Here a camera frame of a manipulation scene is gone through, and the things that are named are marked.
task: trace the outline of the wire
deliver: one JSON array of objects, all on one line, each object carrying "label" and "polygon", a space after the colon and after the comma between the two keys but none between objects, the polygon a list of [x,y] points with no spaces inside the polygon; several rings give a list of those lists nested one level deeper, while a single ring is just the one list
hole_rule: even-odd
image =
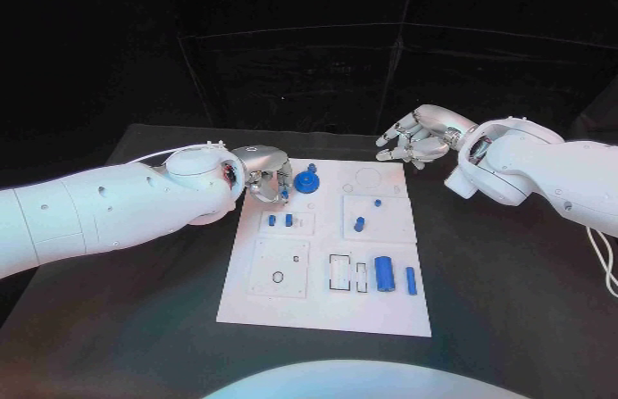
[{"label": "wire", "polygon": [[168,149],[167,151],[161,151],[161,152],[157,152],[155,154],[145,155],[145,156],[136,158],[128,164],[132,164],[133,162],[141,162],[144,160],[148,160],[148,158],[152,158],[155,156],[165,155],[165,154],[172,154],[174,155],[174,154],[180,153],[181,151],[184,151],[185,149],[198,149],[198,148],[206,147],[206,146],[209,146],[209,145],[203,144],[203,145],[190,145],[190,146],[184,146],[184,147],[177,147],[175,149]]},{"label": "wire", "polygon": [[603,232],[600,232],[597,229],[596,229],[596,231],[601,236],[603,242],[606,243],[606,247],[608,248],[608,262],[607,263],[606,263],[606,259],[603,258],[603,253],[601,253],[600,247],[597,246],[596,238],[593,237],[593,230],[590,227],[587,227],[588,239],[590,239],[590,242],[593,243],[593,247],[596,248],[597,255],[600,256],[603,268],[606,269],[606,286],[608,287],[610,293],[618,298],[618,293],[614,291],[614,286],[613,286],[613,283],[614,283],[614,285],[618,286],[618,280],[616,279],[616,276],[613,275],[614,251],[613,251],[613,247],[610,246],[610,241],[608,241],[608,238],[606,237],[606,234],[603,234]]}]

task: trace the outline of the white board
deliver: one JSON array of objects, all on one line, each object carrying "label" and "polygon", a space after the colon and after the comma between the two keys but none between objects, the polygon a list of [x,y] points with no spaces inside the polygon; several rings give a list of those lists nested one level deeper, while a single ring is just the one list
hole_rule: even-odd
[{"label": "white board", "polygon": [[[287,205],[245,198],[217,321],[431,337],[403,166],[292,159],[295,174],[311,162],[321,182],[312,194],[294,190]],[[377,290],[379,256],[393,261],[393,292]],[[418,295],[409,295],[406,267],[415,269]]]}]

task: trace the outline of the blue object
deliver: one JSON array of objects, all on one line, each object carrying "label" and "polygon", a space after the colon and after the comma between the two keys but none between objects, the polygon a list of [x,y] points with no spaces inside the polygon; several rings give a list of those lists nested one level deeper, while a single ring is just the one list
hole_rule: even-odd
[{"label": "blue object", "polygon": [[357,219],[357,223],[354,224],[354,230],[357,232],[362,232],[364,228],[364,218]]},{"label": "blue object", "polygon": [[310,164],[307,171],[301,172],[294,178],[294,187],[304,194],[311,194],[320,188],[320,177],[315,174],[318,168]]},{"label": "blue object", "polygon": [[376,281],[380,292],[396,290],[396,278],[393,276],[393,262],[388,256],[376,258]]},{"label": "blue object", "polygon": [[415,269],[412,267],[406,268],[406,277],[409,279],[409,294],[416,295],[416,278]]}]

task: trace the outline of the black table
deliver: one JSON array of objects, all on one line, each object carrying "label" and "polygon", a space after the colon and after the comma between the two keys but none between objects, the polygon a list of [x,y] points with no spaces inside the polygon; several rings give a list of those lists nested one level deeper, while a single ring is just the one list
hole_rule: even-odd
[{"label": "black table", "polygon": [[[375,137],[136,125],[110,163],[220,139],[375,159]],[[281,365],[366,359],[536,398],[610,398],[618,303],[584,227],[536,195],[520,207],[463,199],[444,186],[454,165],[451,154],[421,173],[405,167],[434,338],[216,322],[240,200],[210,226],[40,269],[0,331],[0,395],[194,398]]]}]

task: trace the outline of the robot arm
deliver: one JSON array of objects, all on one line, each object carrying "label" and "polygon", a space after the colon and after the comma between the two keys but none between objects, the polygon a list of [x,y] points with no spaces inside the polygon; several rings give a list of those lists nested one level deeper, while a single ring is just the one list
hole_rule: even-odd
[{"label": "robot arm", "polygon": [[[245,187],[261,201],[288,202],[292,167],[278,148],[229,151],[209,142],[167,152],[161,167],[138,162],[144,157],[0,191],[0,278],[210,224],[235,209]],[[268,183],[275,171],[279,191]]]},{"label": "robot arm", "polygon": [[618,146],[565,142],[532,121],[518,118],[477,125],[461,115],[422,105],[377,139],[399,147],[377,154],[380,161],[427,162],[458,151],[458,167],[447,186],[464,198],[479,190],[500,204],[520,205],[532,192],[561,215],[618,237]]}]

